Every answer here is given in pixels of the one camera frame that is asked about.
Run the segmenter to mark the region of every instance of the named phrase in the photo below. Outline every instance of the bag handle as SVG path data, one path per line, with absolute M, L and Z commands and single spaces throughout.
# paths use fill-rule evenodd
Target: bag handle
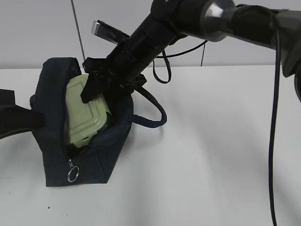
M 153 105 L 155 105 L 158 108 L 158 110 L 161 112 L 162 117 L 160 121 L 152 121 L 150 119 L 146 119 L 144 117 L 134 114 L 132 118 L 132 122 L 148 128 L 158 128 L 160 126 L 163 126 L 167 122 L 167 115 L 163 107 L 158 103 L 155 97 L 143 87 L 135 88 L 135 90 L 138 93 L 140 93 L 142 96 L 144 96 Z

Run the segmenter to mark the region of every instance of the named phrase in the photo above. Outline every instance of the fabric bag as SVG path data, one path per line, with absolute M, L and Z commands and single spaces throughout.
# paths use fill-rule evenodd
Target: fabric bag
M 45 116 L 45 126 L 32 133 L 43 154 L 47 187 L 107 183 L 132 123 L 156 128 L 167 122 L 162 106 L 148 91 L 138 88 L 136 91 L 160 110 L 161 121 L 134 115 L 133 100 L 128 95 L 113 103 L 114 124 L 98 132 L 82 153 L 72 156 L 64 143 L 65 95 L 69 80 L 78 75 L 81 71 L 77 59 L 51 58 L 44 63 L 36 93 L 31 97 L 32 110 Z

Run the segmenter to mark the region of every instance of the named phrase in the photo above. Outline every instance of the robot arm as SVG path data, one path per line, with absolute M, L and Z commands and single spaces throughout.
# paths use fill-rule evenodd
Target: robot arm
M 137 83 L 140 73 L 168 45 L 187 36 L 212 42 L 231 36 L 276 49 L 271 13 L 278 21 L 284 76 L 293 75 L 301 60 L 301 12 L 235 6 L 232 0 L 154 0 L 150 14 L 131 36 L 122 32 L 111 36 L 118 45 L 106 59 L 100 63 L 90 58 L 84 63 L 90 81 L 82 92 L 82 100 L 87 103 L 101 92 L 112 93 L 114 83 L 124 88 L 143 84 Z M 95 26 L 94 32 L 103 28 Z

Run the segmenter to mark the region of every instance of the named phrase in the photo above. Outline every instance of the white table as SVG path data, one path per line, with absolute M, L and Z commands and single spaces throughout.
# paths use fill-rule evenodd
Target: white table
M 168 85 L 144 72 L 168 113 L 134 126 L 109 183 L 46 188 L 31 133 L 0 141 L 1 226 L 271 226 L 268 144 L 273 66 L 177 67 Z M 166 76 L 165 68 L 157 69 Z M 0 88 L 29 107 L 40 70 L 0 70 Z M 134 95 L 137 114 L 159 119 Z M 280 226 L 301 225 L 301 103 L 281 79 L 275 148 Z

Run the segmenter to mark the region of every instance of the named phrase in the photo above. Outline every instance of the container lid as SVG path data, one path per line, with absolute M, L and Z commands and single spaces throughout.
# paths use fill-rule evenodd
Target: container lid
M 88 145 L 91 138 L 106 127 L 107 113 L 110 113 L 103 95 L 87 104 L 82 102 L 80 94 L 87 79 L 87 74 L 71 79 L 66 91 L 65 143 L 77 148 Z

